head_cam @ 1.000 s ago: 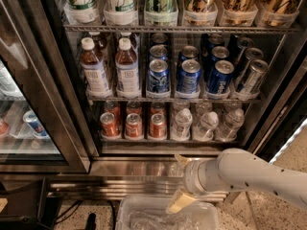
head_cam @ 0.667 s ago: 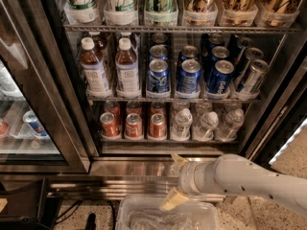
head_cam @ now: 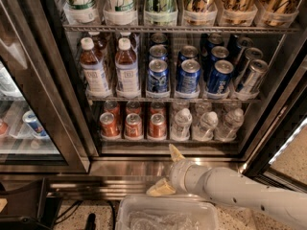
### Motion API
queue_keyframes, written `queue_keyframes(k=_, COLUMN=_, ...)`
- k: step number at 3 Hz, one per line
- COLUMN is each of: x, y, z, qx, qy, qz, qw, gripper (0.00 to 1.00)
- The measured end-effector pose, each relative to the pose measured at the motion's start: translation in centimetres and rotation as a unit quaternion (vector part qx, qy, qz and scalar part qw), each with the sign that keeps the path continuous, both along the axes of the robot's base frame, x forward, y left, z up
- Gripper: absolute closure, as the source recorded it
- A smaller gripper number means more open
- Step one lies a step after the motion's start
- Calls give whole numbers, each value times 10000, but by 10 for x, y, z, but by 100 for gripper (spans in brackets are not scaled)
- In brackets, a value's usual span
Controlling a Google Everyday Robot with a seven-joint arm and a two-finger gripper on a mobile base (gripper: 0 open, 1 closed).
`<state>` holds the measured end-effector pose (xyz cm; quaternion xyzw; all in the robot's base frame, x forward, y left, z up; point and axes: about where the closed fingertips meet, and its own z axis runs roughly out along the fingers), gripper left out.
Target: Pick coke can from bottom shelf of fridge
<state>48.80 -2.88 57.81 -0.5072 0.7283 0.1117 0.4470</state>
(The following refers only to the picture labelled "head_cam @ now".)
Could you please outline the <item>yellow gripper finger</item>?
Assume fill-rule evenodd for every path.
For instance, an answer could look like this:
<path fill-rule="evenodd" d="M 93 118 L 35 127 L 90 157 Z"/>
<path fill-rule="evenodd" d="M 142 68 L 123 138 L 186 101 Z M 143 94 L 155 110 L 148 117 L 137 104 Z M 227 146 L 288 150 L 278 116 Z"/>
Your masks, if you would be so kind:
<path fill-rule="evenodd" d="M 148 196 L 169 196 L 173 195 L 176 189 L 172 186 L 171 182 L 162 178 L 158 180 L 150 189 L 147 190 L 146 194 Z"/>
<path fill-rule="evenodd" d="M 181 152 L 177 149 L 176 146 L 174 146 L 173 144 L 169 145 L 169 151 L 171 154 L 171 158 L 174 162 L 178 162 L 180 160 L 184 159 L 184 156 L 181 154 Z"/>

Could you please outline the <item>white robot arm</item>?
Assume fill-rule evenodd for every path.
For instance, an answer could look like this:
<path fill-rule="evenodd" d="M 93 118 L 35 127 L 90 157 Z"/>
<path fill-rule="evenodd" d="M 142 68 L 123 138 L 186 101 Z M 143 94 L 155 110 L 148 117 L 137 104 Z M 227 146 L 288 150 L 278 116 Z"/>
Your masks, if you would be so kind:
<path fill-rule="evenodd" d="M 266 186 L 230 168 L 198 165 L 173 144 L 169 151 L 173 161 L 169 175 L 152 185 L 148 196 L 196 195 L 218 204 L 249 208 L 295 230 L 306 230 L 306 194 Z"/>

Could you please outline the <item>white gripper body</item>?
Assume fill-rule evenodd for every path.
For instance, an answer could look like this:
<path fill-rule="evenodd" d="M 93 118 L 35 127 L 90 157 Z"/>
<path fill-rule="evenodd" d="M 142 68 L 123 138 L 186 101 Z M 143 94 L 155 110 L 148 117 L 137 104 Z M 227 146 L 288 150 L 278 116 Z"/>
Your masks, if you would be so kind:
<path fill-rule="evenodd" d="M 172 186 L 180 193 L 213 197 L 214 191 L 209 178 L 214 172 L 214 168 L 200 166 L 191 160 L 182 159 L 173 164 L 169 179 Z"/>

